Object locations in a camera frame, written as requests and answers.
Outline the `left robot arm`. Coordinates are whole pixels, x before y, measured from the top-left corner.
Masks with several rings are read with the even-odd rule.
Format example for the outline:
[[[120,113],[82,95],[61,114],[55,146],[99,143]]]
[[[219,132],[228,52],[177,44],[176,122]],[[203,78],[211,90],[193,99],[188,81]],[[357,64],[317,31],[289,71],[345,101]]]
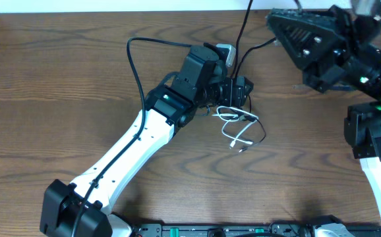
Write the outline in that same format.
[[[252,82],[227,75],[235,53],[228,44],[190,47],[181,70],[168,74],[148,93],[131,127],[97,163],[69,184],[54,180],[48,186],[40,231],[57,237],[130,236],[131,225],[112,209],[133,176],[198,108],[245,104]]]

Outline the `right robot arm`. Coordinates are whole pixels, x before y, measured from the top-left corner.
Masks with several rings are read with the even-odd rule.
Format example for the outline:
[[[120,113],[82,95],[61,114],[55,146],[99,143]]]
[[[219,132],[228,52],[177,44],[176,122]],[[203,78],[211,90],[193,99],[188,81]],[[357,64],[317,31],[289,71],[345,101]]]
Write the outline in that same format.
[[[371,185],[381,218],[381,1],[353,1],[351,11],[273,9],[267,25],[303,74],[303,84],[324,93],[343,84],[370,103],[351,105],[344,136]]]

